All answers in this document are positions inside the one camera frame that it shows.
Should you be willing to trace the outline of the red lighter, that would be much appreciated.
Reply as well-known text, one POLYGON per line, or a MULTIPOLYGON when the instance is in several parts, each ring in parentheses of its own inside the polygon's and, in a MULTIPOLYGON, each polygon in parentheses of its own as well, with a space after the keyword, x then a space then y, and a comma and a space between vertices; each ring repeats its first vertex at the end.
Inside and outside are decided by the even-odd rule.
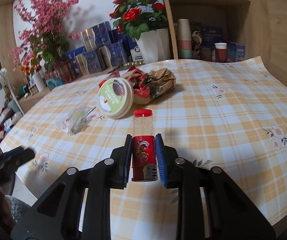
POLYGON ((153 129, 153 111, 151 109, 137 109, 134 111, 133 176, 131 178, 133 182, 155 181, 158 178, 153 129))

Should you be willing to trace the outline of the green paper cup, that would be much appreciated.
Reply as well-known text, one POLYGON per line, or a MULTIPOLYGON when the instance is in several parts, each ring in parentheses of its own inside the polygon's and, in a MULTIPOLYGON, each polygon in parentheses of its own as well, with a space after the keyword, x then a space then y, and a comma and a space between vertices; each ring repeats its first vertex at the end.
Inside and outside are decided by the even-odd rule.
POLYGON ((122 77, 108 79, 101 85, 97 104, 99 110, 109 118, 125 116, 134 102, 134 90, 130 82, 122 77))

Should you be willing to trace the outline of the grey fluffy cushion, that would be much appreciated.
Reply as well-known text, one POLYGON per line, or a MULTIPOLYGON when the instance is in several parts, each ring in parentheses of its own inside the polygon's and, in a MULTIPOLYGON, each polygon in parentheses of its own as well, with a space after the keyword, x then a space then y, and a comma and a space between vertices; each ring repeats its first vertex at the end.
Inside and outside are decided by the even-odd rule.
POLYGON ((12 218, 15 222, 15 224, 18 224, 20 219, 24 217, 24 215, 27 213, 27 211, 31 208, 30 205, 27 203, 23 202, 22 200, 15 198, 10 195, 5 195, 7 198, 9 205, 11 207, 11 215, 12 218))

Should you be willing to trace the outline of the clear colourful plastic wrapper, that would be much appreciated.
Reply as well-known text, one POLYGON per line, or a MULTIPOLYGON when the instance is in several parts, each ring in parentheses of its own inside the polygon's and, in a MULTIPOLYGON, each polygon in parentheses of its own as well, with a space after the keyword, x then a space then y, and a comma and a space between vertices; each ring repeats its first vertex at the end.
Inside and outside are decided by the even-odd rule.
POLYGON ((69 114, 65 115, 56 122, 56 126, 62 132, 75 135, 81 132, 91 120, 96 118, 96 106, 79 105, 69 114))

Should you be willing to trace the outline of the white desk fan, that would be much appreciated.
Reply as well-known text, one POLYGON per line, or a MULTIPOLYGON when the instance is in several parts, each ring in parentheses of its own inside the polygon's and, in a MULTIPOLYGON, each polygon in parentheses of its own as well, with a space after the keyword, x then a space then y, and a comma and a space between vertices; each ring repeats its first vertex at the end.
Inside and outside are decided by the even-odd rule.
POLYGON ((7 69, 6 68, 1 68, 0 69, 0 90, 3 88, 8 88, 8 90, 10 91, 10 94, 12 96, 12 99, 15 101, 16 105, 18 106, 18 108, 20 109, 20 112, 24 115, 25 112, 22 109, 20 103, 18 102, 16 95, 14 94, 14 90, 12 89, 12 86, 9 82, 9 79, 7 77, 7 69))

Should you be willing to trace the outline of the white slim vase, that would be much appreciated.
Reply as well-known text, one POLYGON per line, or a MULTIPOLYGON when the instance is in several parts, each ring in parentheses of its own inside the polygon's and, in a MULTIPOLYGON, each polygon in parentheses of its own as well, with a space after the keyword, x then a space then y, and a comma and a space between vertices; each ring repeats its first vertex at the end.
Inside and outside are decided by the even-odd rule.
POLYGON ((32 76, 32 79, 39 92, 42 92, 46 88, 44 80, 39 72, 35 72, 32 76))

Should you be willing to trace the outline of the yellow plaid tablecloth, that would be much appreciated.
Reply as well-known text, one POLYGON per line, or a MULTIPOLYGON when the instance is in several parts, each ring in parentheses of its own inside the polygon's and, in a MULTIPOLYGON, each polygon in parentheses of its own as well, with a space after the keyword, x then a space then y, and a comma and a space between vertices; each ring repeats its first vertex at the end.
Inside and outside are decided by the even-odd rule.
MULTIPOLYGON (((239 63, 169 60, 143 72, 169 69, 174 90, 153 100, 154 133, 197 166, 219 166, 243 189, 265 218, 287 215, 287 87, 260 57, 239 63)), ((1 150, 31 147, 35 158, 17 176, 39 198, 69 167, 93 167, 110 157, 133 131, 133 112, 111 119, 97 104, 92 77, 55 88, 32 107, 1 142, 1 150), (56 122, 79 105, 96 106, 96 118, 75 135, 56 122)))

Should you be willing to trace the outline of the woven flower basket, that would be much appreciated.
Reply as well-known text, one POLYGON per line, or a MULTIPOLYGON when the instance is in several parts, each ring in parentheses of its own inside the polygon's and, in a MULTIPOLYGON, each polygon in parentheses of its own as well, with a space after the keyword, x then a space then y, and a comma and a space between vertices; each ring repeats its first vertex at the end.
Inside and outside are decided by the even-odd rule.
POLYGON ((76 79, 76 77, 77 73, 72 65, 72 62, 67 60, 52 72, 46 73, 44 75, 44 80, 47 87, 51 91, 56 87, 71 83, 76 79))

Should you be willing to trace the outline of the pink blossom plant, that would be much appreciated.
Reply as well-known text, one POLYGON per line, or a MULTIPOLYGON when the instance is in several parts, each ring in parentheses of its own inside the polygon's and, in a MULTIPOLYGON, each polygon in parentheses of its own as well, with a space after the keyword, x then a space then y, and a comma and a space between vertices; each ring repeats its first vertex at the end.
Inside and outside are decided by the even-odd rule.
POLYGON ((79 0, 30 0, 26 7, 22 0, 13 9, 30 28, 19 31, 21 44, 12 49, 8 56, 15 68, 26 76, 32 76, 42 68, 52 72, 65 60, 69 50, 69 39, 79 35, 64 30, 64 18, 79 0))

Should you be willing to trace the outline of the brown red paper bag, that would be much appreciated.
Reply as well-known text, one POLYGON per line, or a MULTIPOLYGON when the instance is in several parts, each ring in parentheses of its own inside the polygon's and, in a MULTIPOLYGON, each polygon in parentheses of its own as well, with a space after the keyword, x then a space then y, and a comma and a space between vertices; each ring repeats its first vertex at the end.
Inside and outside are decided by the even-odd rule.
POLYGON ((148 105, 157 97, 176 88, 176 77, 167 68, 145 73, 139 68, 131 67, 121 77, 131 84, 136 105, 148 105))

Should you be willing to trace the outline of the blue gold gift box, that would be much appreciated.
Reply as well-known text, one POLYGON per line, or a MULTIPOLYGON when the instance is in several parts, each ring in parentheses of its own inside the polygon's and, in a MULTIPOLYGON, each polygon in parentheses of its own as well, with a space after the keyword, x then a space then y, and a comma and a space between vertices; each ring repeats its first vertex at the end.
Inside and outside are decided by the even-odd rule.
POLYGON ((128 62, 122 41, 107 44, 99 48, 106 68, 115 68, 128 62))
POLYGON ((100 73, 105 70, 105 64, 99 49, 81 53, 75 56, 75 61, 83 76, 100 73))
POLYGON ((114 42, 109 22, 103 22, 81 33, 86 51, 97 49, 114 42))

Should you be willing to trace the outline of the red cigarette box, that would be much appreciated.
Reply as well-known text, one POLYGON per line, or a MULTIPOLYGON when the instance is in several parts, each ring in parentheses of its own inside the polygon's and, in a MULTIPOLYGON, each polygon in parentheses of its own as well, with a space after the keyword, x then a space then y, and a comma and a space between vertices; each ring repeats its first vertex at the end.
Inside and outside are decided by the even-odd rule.
POLYGON ((115 78, 115 77, 120 77, 120 72, 118 70, 111 72, 105 79, 103 79, 98 86, 101 87, 106 81, 109 79, 115 78))

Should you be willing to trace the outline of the blue box on shelf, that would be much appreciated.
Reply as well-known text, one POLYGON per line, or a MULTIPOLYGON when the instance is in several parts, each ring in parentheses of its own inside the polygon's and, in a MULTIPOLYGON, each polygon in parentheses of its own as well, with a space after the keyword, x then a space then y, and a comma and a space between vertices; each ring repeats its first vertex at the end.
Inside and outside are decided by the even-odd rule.
POLYGON ((227 43, 227 61, 238 62, 246 59, 246 46, 236 42, 227 43))

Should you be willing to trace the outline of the red white cup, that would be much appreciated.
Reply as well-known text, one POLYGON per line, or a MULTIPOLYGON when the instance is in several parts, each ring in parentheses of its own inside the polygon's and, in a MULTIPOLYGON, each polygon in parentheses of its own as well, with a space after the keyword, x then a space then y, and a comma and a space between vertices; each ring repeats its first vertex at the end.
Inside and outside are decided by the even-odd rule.
POLYGON ((215 58, 216 62, 225 63, 227 61, 227 43, 215 43, 215 58))

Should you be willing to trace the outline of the white flower pot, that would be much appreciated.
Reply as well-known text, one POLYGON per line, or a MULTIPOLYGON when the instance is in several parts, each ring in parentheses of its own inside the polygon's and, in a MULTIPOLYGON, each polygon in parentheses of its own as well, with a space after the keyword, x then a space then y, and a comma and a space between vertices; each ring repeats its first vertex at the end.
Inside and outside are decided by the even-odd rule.
POLYGON ((167 28, 144 32, 135 41, 146 64, 170 59, 170 40, 167 28))

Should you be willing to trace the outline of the stack of paper cups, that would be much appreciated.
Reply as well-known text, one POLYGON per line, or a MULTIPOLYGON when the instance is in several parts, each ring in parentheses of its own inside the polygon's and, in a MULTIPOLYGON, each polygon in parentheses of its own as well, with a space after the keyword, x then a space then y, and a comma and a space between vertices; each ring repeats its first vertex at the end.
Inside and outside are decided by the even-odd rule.
POLYGON ((180 59, 190 59, 192 57, 191 29, 189 20, 178 19, 177 25, 177 46, 180 59))

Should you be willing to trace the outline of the wooden shelf unit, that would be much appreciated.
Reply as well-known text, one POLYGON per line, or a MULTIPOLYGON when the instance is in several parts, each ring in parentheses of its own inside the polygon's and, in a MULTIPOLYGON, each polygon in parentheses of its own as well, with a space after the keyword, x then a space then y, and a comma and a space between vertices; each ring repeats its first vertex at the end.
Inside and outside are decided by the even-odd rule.
POLYGON ((271 34, 266 0, 164 0, 169 21, 171 58, 178 59, 174 24, 186 18, 202 25, 220 27, 227 41, 244 44, 246 58, 271 56, 271 34))

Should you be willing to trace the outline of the red rose bouquet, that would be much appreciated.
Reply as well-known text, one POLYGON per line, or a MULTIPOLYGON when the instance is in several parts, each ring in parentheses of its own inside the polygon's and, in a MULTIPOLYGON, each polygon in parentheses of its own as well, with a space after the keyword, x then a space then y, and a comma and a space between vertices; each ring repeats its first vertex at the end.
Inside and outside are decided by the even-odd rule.
POLYGON ((161 0, 114 0, 109 14, 117 32, 139 40, 141 34, 168 28, 166 7, 161 0))

